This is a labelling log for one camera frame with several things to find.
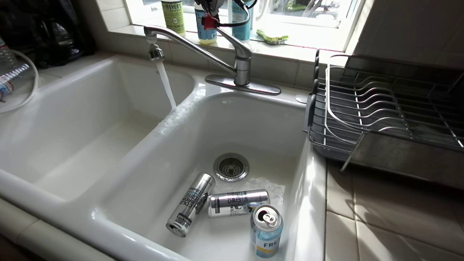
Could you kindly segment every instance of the silver can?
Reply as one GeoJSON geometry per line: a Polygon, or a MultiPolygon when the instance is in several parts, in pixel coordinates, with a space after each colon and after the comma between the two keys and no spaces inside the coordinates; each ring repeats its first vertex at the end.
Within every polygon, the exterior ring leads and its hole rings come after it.
{"type": "Polygon", "coordinates": [[[251,214],[256,207],[269,204],[265,189],[213,194],[208,198],[209,217],[251,214]]]}
{"type": "Polygon", "coordinates": [[[186,237],[195,217],[205,205],[216,181],[206,173],[200,173],[168,219],[166,227],[180,237],[186,237]]]}
{"type": "Polygon", "coordinates": [[[257,256],[273,257],[279,250],[284,221],[271,205],[261,205],[251,216],[251,246],[257,256]]]}

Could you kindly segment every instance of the white porcelain sink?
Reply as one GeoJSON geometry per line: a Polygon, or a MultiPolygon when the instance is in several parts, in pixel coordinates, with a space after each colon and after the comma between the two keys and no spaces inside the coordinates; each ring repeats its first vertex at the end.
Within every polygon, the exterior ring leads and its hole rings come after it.
{"type": "MultiPolygon", "coordinates": [[[[100,63],[0,116],[0,169],[65,200],[82,194],[171,111],[155,69],[134,61],[100,63]]],[[[169,77],[180,103],[193,79],[169,77]]]]}
{"type": "Polygon", "coordinates": [[[278,96],[205,82],[208,72],[167,65],[170,112],[155,65],[114,56],[50,86],[0,117],[0,196],[118,260],[260,260],[250,216],[199,214],[186,238],[166,221],[201,172],[238,153],[243,180],[214,192],[268,189],[284,219],[270,260],[323,261],[325,161],[302,132],[305,91],[278,96]]]}

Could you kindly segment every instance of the wire dish rack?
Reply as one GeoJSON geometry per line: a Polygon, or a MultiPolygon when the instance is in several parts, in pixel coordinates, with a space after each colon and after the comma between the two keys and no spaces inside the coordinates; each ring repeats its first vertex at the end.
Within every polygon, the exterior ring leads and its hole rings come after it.
{"type": "Polygon", "coordinates": [[[462,75],[443,84],[329,62],[319,78],[318,65],[306,125],[319,153],[342,170],[351,162],[464,189],[464,117],[450,98],[462,75]]]}

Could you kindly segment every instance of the running water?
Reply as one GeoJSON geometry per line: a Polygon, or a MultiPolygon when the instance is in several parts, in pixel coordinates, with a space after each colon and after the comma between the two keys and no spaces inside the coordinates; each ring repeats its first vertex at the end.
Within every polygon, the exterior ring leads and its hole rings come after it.
{"type": "Polygon", "coordinates": [[[174,109],[176,108],[175,100],[173,92],[171,91],[171,85],[169,85],[168,75],[166,74],[166,70],[164,69],[163,61],[156,62],[156,67],[158,67],[158,71],[160,72],[161,76],[161,81],[163,81],[164,89],[166,90],[169,102],[171,103],[171,111],[174,111],[174,109]]]}

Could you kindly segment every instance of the sponge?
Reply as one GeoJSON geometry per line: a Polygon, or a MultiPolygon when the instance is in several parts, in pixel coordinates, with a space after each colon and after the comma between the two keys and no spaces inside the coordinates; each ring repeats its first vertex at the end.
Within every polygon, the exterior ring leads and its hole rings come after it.
{"type": "Polygon", "coordinates": [[[256,33],[261,35],[264,39],[264,42],[270,45],[283,44],[284,41],[288,40],[288,35],[278,36],[275,32],[269,33],[264,30],[256,30],[256,33]]]}

